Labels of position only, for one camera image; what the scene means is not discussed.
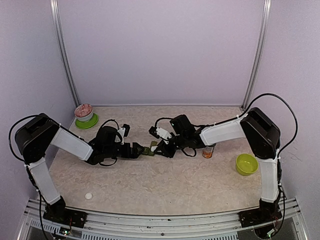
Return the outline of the green weekly pill organizer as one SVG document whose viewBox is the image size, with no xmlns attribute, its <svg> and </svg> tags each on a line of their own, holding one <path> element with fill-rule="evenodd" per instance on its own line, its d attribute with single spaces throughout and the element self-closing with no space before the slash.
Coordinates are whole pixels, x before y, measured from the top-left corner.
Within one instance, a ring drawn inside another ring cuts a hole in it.
<svg viewBox="0 0 320 240">
<path fill-rule="evenodd" d="M 155 155 L 155 152 L 152 152 L 152 151 L 151 151 L 151 147 L 153 147 L 153 146 L 158 146 L 158 142 L 153 140 L 153 141 L 150 143 L 150 146 L 148 147 L 148 153 L 142 153 L 142 155 L 153 157 L 153 156 Z"/>
</svg>

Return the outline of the white bottle cap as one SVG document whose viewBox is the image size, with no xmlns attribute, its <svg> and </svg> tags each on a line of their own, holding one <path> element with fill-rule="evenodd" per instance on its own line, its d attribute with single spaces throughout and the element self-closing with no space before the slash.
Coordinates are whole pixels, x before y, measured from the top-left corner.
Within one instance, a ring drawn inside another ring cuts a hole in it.
<svg viewBox="0 0 320 240">
<path fill-rule="evenodd" d="M 87 192 L 87 193 L 85 194 L 85 199 L 86 199 L 86 200 L 91 200 L 92 198 L 93 198 L 93 194 L 92 194 L 92 193 Z"/>
</svg>

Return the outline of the small white pill bottle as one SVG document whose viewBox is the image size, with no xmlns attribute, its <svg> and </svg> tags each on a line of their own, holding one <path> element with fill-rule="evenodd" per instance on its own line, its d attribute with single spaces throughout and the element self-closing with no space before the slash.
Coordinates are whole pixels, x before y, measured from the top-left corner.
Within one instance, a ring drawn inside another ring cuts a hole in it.
<svg viewBox="0 0 320 240">
<path fill-rule="evenodd" d="M 151 150 L 152 152 L 154 152 L 156 149 L 157 149 L 157 146 L 152 146 L 152 147 L 150 148 L 150 150 Z"/>
</svg>

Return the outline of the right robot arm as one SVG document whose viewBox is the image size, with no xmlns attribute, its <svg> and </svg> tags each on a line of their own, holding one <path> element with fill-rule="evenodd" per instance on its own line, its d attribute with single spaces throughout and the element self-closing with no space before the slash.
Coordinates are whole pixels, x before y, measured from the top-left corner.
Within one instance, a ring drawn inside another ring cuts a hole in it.
<svg viewBox="0 0 320 240">
<path fill-rule="evenodd" d="M 140 196 L 130 213 L 147 215 L 198 215 L 256 207 L 261 196 L 261 175 L 242 176 L 236 157 L 250 153 L 243 139 L 220 142 L 211 158 L 154 156 L 145 169 Z"/>
</svg>

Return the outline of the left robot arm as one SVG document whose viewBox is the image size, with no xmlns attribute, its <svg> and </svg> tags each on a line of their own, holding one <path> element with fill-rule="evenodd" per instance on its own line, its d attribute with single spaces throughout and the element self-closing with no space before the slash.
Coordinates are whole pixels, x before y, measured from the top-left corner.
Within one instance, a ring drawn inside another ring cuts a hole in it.
<svg viewBox="0 0 320 240">
<path fill-rule="evenodd" d="M 13 144 L 19 154 L 13 156 L 24 163 L 31 183 L 44 200 L 46 210 L 63 223 L 70 218 L 64 198 L 57 190 L 50 175 L 57 153 L 63 151 L 82 162 L 106 167 L 105 160 L 137 159 L 144 147 L 136 142 L 125 142 L 130 126 L 112 127 L 104 122 L 95 137 L 85 141 L 45 113 L 29 115 L 15 122 L 9 130 L 8 144 Z"/>
</svg>

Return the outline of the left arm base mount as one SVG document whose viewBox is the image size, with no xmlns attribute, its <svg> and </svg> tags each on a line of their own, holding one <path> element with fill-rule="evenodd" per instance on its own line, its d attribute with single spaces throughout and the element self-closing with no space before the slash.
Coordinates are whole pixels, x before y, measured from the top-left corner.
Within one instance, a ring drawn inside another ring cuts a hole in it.
<svg viewBox="0 0 320 240">
<path fill-rule="evenodd" d="M 43 218 L 58 224 L 83 229 L 86 223 L 87 213 L 66 208 L 66 203 L 61 197 L 56 203 L 45 205 Z"/>
</svg>

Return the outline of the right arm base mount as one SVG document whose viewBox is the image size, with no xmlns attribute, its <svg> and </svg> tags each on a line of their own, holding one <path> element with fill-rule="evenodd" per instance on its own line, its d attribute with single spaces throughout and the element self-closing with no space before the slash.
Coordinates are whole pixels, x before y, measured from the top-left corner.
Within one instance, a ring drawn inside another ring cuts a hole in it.
<svg viewBox="0 0 320 240">
<path fill-rule="evenodd" d="M 279 207 L 279 200 L 266 202 L 260 199 L 258 208 L 240 211 L 238 216 L 241 227 L 245 228 L 280 219 L 282 213 Z"/>
</svg>

